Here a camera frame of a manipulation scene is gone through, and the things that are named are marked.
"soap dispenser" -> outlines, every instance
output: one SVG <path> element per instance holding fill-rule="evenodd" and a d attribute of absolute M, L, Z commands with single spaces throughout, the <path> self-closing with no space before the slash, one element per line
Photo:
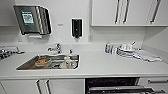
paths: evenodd
<path fill-rule="evenodd" d="M 72 36 L 75 39 L 82 37 L 82 19 L 72 19 Z"/>

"white wall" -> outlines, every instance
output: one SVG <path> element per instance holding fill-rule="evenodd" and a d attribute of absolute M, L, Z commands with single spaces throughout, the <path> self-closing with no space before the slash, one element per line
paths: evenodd
<path fill-rule="evenodd" d="M 168 63 L 168 27 L 147 27 L 142 48 Z"/>
<path fill-rule="evenodd" d="M 90 27 L 90 0 L 15 0 L 16 5 L 40 5 L 49 10 L 52 33 L 42 39 L 22 36 L 18 27 L 0 27 L 0 46 L 62 44 L 133 43 L 141 47 L 145 27 Z M 71 36 L 71 19 L 83 19 L 83 36 L 76 42 Z"/>

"faucet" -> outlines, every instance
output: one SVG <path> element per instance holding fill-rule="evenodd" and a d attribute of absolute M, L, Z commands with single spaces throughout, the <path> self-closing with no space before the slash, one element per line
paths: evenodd
<path fill-rule="evenodd" d="M 56 47 L 55 48 L 48 48 L 48 51 L 56 51 L 55 54 L 61 54 L 61 44 L 56 43 Z"/>
<path fill-rule="evenodd" d="M 56 44 L 56 51 L 57 51 L 58 54 L 61 53 L 61 44 L 60 43 Z"/>

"stainless steel sink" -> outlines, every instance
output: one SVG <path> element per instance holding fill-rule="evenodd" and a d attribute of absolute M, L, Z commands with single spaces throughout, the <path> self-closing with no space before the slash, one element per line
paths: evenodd
<path fill-rule="evenodd" d="M 60 68 L 61 63 L 64 63 L 64 57 L 69 56 L 73 62 L 76 63 L 76 66 L 72 69 L 76 69 L 79 63 L 79 55 L 70 54 L 70 55 L 37 55 L 24 63 L 23 65 L 16 68 L 17 70 L 33 70 L 33 69 L 62 69 Z M 38 61 L 40 58 L 51 59 L 51 65 L 47 67 L 37 67 L 35 62 Z"/>

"cabinet handle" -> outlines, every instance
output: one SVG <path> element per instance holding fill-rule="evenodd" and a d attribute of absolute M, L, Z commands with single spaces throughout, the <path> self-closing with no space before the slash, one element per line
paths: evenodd
<path fill-rule="evenodd" d="M 36 84 L 37 84 L 37 88 L 38 88 L 38 90 L 39 90 L 39 93 L 42 94 L 42 93 L 41 93 L 41 89 L 40 89 L 40 84 L 39 84 L 39 82 L 40 82 L 40 80 L 37 80 Z"/>
<path fill-rule="evenodd" d="M 164 90 L 160 90 L 160 91 L 154 91 L 152 94 L 157 94 L 157 93 L 166 93 Z"/>
<path fill-rule="evenodd" d="M 117 20 L 118 20 L 119 2 L 120 2 L 120 0 L 118 0 L 118 3 L 117 3 L 117 11 L 116 11 L 115 24 L 117 23 Z"/>
<path fill-rule="evenodd" d="M 129 2 L 130 2 L 130 0 L 127 0 L 127 6 L 126 6 L 125 17 L 124 17 L 124 21 L 123 21 L 123 23 L 125 23 L 126 20 L 127 20 L 127 14 L 128 14 Z"/>
<path fill-rule="evenodd" d="M 151 80 L 148 80 L 148 84 L 152 84 L 152 83 L 168 83 L 168 80 L 166 80 L 166 81 L 151 81 Z"/>
<path fill-rule="evenodd" d="M 49 81 L 50 81 L 50 80 L 47 80 L 47 82 L 46 82 L 46 83 L 47 83 L 48 92 L 49 92 L 49 94 L 51 94 L 51 89 L 50 89 L 50 84 L 49 84 Z"/>
<path fill-rule="evenodd" d="M 161 0 L 157 0 L 157 5 L 156 5 L 156 7 L 155 7 L 155 12 L 154 12 L 154 14 L 153 14 L 153 17 L 152 17 L 152 20 L 150 21 L 150 23 L 153 23 L 153 22 L 155 21 L 156 14 L 157 14 L 157 11 L 158 11 L 160 2 L 161 2 Z"/>

